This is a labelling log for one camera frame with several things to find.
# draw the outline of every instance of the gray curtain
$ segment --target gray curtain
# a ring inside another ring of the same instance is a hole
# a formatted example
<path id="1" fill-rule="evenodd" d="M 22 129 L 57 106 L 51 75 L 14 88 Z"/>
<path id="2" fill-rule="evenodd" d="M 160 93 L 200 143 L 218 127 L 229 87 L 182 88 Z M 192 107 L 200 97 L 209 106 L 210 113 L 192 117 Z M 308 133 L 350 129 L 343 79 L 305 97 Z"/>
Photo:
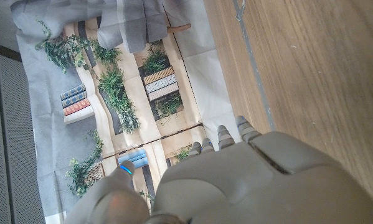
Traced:
<path id="1" fill-rule="evenodd" d="M 12 3 L 11 11 L 20 32 L 36 39 L 44 37 L 36 20 L 43 21 L 52 37 L 57 37 L 69 22 L 98 16 L 102 16 L 98 41 L 106 49 L 124 43 L 135 53 L 145 43 L 167 36 L 161 0 L 21 0 Z"/>

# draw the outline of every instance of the green plant illustration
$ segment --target green plant illustration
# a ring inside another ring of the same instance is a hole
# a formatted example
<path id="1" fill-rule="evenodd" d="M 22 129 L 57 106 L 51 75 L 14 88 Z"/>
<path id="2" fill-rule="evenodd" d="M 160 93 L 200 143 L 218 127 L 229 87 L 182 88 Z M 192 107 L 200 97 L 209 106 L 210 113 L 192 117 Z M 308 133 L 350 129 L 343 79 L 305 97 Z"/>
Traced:
<path id="1" fill-rule="evenodd" d="M 182 147 L 178 154 L 175 155 L 175 157 L 178 159 L 178 162 L 183 160 L 185 157 L 189 155 L 189 151 L 192 149 L 192 145 L 188 145 L 185 147 Z"/>
<path id="2" fill-rule="evenodd" d="M 91 46 L 93 48 L 93 55 L 99 61 L 102 62 L 106 68 L 110 67 L 111 65 L 116 65 L 116 62 L 120 59 L 117 59 L 123 52 L 114 48 L 114 49 L 104 49 L 99 45 L 97 39 L 90 39 Z"/>
<path id="3" fill-rule="evenodd" d="M 176 113 L 176 110 L 182 105 L 182 99 L 180 95 L 177 95 L 169 99 L 156 101 L 155 105 L 160 119 L 163 119 Z"/>
<path id="4" fill-rule="evenodd" d="M 149 49 L 150 54 L 147 58 L 144 59 L 142 65 L 145 75 L 151 75 L 169 67 L 166 55 L 161 46 L 162 44 L 160 40 L 159 42 L 151 43 Z"/>
<path id="5" fill-rule="evenodd" d="M 66 39 L 59 37 L 51 39 L 52 31 L 44 22 L 38 22 L 42 24 L 42 31 L 46 38 L 35 45 L 36 50 L 44 49 L 47 54 L 47 59 L 62 68 L 63 73 L 66 73 L 66 69 L 72 66 L 85 68 L 82 49 L 89 46 L 89 40 L 81 39 L 76 35 L 71 35 Z"/>
<path id="6" fill-rule="evenodd" d="M 139 195 L 140 196 L 144 196 L 144 197 L 150 199 L 150 201 L 152 203 L 154 203 L 154 197 L 152 195 L 148 194 L 148 193 L 144 193 L 143 190 L 141 192 L 139 192 Z"/>
<path id="7" fill-rule="evenodd" d="M 67 177 L 73 179 L 72 185 L 68 184 L 69 189 L 74 195 L 82 197 L 94 182 L 86 182 L 88 173 L 94 165 L 95 161 L 100 158 L 102 153 L 103 141 L 99 138 L 98 131 L 90 131 L 88 135 L 95 140 L 95 148 L 90 156 L 82 162 L 76 159 L 70 160 L 71 169 L 66 172 Z"/>
<path id="8" fill-rule="evenodd" d="M 138 118 L 135 116 L 133 103 L 127 97 L 123 84 L 123 70 L 115 69 L 102 73 L 99 89 L 104 91 L 108 98 L 106 104 L 117 111 L 121 121 L 121 128 L 126 133 L 132 133 L 139 127 Z"/>

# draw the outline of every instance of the wooden surface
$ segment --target wooden surface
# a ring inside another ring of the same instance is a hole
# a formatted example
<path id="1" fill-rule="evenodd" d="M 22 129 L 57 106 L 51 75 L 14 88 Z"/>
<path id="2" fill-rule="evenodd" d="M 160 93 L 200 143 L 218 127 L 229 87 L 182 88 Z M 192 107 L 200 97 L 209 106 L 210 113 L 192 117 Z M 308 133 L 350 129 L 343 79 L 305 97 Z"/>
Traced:
<path id="1" fill-rule="evenodd" d="M 235 115 L 265 133 L 233 2 L 204 2 Z M 276 130 L 340 161 L 373 196 L 373 0 L 252 0 L 243 20 Z"/>

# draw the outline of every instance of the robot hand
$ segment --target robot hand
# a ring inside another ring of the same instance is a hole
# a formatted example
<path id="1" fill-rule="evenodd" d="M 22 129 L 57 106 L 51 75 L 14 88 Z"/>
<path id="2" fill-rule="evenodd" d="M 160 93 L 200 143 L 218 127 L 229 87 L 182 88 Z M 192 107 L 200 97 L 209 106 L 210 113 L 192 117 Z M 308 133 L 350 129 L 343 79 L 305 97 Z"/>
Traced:
<path id="1" fill-rule="evenodd" d="M 373 223 L 373 200 L 335 160 L 286 134 L 260 134 L 237 118 L 243 139 L 218 128 L 170 167 L 152 215 L 124 161 L 84 195 L 65 223 Z"/>

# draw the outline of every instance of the gray fabric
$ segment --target gray fabric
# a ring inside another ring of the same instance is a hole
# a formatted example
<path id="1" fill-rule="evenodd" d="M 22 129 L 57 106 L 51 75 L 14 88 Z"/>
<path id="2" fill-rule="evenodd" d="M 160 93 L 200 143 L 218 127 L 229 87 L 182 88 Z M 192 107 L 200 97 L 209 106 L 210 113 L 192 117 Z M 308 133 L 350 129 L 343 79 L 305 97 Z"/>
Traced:
<path id="1" fill-rule="evenodd" d="M 87 138 L 96 129 L 95 117 L 64 125 L 60 94 L 81 83 L 75 69 L 63 74 L 46 59 L 44 51 L 36 51 L 36 38 L 21 32 L 17 41 L 29 81 L 32 125 L 37 150 L 37 180 L 45 217 L 70 211 L 78 200 L 65 176 L 72 158 L 80 161 L 93 151 L 95 143 Z"/>
<path id="2" fill-rule="evenodd" d="M 16 1 L 11 6 L 16 26 L 26 35 L 43 38 L 36 20 L 43 21 L 58 37 L 64 25 L 102 16 L 99 44 L 112 49 L 124 43 L 131 53 L 142 51 L 147 42 L 167 36 L 161 0 L 37 0 Z"/>

